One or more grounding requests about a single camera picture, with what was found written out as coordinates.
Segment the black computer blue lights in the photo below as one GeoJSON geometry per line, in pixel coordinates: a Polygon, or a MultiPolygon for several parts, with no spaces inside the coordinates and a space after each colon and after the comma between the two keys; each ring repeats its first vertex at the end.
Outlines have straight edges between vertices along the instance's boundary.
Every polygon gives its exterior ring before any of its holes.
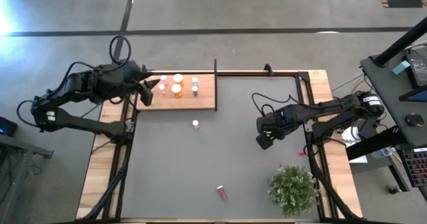
{"type": "Polygon", "coordinates": [[[4,117],[0,117],[0,135],[14,136],[18,125],[4,117]]]}

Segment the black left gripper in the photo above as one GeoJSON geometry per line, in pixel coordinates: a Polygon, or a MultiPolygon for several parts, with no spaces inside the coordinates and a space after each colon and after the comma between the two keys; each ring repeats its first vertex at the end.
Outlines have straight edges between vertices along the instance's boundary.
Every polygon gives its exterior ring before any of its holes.
{"type": "Polygon", "coordinates": [[[137,92],[141,95],[140,100],[145,106],[152,104],[152,89],[160,82],[159,79],[146,80],[153,75],[151,69],[145,65],[140,67],[135,61],[129,61],[124,65],[124,80],[126,83],[135,85],[137,92]]]}

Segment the grey table mat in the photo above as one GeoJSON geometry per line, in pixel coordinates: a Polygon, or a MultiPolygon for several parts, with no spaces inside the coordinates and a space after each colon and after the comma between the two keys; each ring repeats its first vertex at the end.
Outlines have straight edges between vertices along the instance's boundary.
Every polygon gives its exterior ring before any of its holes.
{"type": "Polygon", "coordinates": [[[121,216],[281,218],[267,196],[268,178],[280,165],[309,169],[308,159],[298,156],[306,143],[304,130],[263,150],[256,141],[256,119],[258,107],[270,111],[297,96],[292,78],[221,78],[216,111],[140,113],[121,216]],[[217,191],[220,185],[226,201],[217,191]]]}

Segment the white paper sheet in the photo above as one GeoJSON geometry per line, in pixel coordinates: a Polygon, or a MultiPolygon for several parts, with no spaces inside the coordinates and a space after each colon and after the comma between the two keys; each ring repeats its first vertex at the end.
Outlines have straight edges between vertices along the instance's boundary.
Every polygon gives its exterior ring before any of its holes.
{"type": "MultiPolygon", "coordinates": [[[[359,142],[360,138],[358,136],[359,130],[357,127],[351,126],[345,129],[342,133],[342,139],[346,144],[346,147],[350,147],[353,144],[359,142]]],[[[366,164],[368,162],[366,156],[362,156],[350,161],[351,164],[366,164]]]]}

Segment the grey side desk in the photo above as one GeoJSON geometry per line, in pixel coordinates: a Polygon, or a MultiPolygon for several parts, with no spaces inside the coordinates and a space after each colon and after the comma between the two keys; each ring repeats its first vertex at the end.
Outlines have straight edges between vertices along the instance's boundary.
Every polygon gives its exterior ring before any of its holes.
{"type": "MultiPolygon", "coordinates": [[[[427,85],[413,88],[406,70],[399,75],[392,72],[395,66],[406,61],[405,56],[409,52],[411,51],[397,54],[385,67],[374,64],[373,59],[376,56],[361,61],[364,73],[388,110],[389,116],[393,118],[395,126],[349,148],[348,157],[350,159],[373,153],[385,147],[395,147],[399,156],[402,150],[427,147],[427,85]],[[409,126],[405,117],[410,113],[421,115],[424,125],[421,127],[409,126]]],[[[427,201],[427,186],[417,188],[427,201]]]]}

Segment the black power adapter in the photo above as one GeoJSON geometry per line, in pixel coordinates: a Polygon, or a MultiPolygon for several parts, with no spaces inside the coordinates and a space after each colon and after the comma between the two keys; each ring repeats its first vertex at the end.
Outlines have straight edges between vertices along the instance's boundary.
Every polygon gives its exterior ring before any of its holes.
{"type": "Polygon", "coordinates": [[[418,88],[427,85],[427,59],[415,51],[407,53],[405,58],[410,64],[406,72],[411,86],[418,88]]]}

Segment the black side desk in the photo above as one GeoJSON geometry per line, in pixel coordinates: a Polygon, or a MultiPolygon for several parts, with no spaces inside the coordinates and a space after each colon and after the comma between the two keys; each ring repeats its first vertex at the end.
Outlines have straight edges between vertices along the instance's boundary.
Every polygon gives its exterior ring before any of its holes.
{"type": "Polygon", "coordinates": [[[50,159],[53,151],[0,135],[0,224],[10,219],[34,155],[50,159]]]}

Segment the blue keyboard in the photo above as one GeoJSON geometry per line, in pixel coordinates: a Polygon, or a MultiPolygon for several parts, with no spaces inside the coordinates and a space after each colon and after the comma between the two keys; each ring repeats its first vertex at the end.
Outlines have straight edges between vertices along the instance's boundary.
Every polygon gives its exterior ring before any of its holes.
{"type": "Polygon", "coordinates": [[[411,185],[427,186],[427,147],[402,150],[400,158],[411,185]]]}

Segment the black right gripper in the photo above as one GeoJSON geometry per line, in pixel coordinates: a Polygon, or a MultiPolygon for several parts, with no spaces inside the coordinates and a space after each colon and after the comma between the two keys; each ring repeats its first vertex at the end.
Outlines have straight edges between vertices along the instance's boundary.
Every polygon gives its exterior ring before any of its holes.
{"type": "Polygon", "coordinates": [[[279,113],[268,113],[258,117],[256,127],[259,133],[256,141],[263,150],[270,148],[276,139],[282,140],[291,133],[291,125],[279,113]]]}

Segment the small teal box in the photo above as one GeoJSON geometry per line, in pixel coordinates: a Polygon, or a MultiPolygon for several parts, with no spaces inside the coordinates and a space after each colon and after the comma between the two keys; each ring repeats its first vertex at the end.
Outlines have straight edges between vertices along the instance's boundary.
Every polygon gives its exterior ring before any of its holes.
{"type": "Polygon", "coordinates": [[[402,61],[401,63],[399,63],[397,66],[395,66],[393,68],[392,72],[395,75],[399,75],[400,73],[402,73],[403,71],[405,71],[409,66],[410,66],[409,62],[402,61]]]}

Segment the black power brick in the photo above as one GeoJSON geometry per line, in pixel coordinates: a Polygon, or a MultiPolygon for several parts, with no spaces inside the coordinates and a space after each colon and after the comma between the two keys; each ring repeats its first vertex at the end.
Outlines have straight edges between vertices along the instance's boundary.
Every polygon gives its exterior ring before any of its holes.
{"type": "Polygon", "coordinates": [[[369,118],[365,120],[365,122],[362,124],[362,127],[358,132],[358,136],[361,139],[370,138],[376,134],[376,127],[377,127],[377,119],[369,118]]]}

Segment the clear plastic bottle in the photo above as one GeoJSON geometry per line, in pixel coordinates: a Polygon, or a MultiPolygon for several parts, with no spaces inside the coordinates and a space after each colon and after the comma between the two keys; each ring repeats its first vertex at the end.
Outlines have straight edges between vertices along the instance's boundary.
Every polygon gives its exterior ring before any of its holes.
{"type": "Polygon", "coordinates": [[[385,157],[390,157],[396,152],[394,147],[385,147],[383,149],[377,150],[371,154],[374,159],[382,159],[385,157]]]}

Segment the green artificial potted plant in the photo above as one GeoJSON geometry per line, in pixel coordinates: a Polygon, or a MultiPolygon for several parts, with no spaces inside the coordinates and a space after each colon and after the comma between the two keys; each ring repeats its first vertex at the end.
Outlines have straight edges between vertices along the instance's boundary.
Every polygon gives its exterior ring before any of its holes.
{"type": "Polygon", "coordinates": [[[309,213],[317,203],[316,178],[304,167],[280,165],[268,178],[267,196],[284,217],[309,213]]]}

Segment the black pole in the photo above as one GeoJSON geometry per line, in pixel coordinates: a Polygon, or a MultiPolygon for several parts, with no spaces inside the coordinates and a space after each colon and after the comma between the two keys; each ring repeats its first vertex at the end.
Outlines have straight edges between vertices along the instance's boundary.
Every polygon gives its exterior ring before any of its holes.
{"type": "Polygon", "coordinates": [[[414,41],[419,39],[427,33],[427,17],[425,17],[421,22],[411,28],[406,34],[394,42],[389,48],[383,51],[379,56],[373,59],[375,65],[379,67],[385,67],[388,65],[388,62],[395,57],[399,52],[403,51],[414,41]]]}

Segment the black computer mouse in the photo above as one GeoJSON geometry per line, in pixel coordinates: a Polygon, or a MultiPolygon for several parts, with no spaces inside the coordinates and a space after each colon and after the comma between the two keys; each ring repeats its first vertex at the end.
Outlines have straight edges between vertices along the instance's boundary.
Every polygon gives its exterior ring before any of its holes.
{"type": "Polygon", "coordinates": [[[407,114],[405,117],[407,124],[411,127],[421,127],[424,125],[424,119],[421,115],[416,113],[407,114]]]}

